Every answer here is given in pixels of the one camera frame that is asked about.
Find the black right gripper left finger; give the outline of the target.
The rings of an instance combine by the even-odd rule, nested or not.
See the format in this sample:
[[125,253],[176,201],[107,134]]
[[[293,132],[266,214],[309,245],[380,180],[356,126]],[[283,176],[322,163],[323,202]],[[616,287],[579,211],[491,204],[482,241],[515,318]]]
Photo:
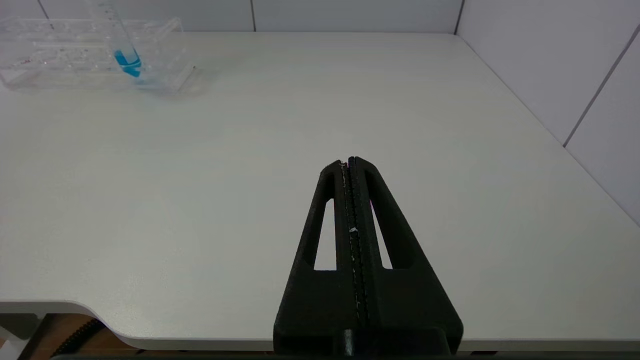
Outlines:
[[[296,357],[352,354],[351,331],[360,324],[346,198],[344,162],[324,167],[273,326],[274,353]],[[315,269],[326,205],[333,202],[336,269]]]

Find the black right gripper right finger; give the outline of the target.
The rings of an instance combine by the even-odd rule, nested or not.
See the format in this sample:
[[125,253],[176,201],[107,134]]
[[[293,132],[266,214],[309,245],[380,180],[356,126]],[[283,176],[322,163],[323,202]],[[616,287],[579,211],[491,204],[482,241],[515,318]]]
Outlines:
[[454,356],[464,326],[384,178],[349,158],[349,235],[358,326],[354,356]]

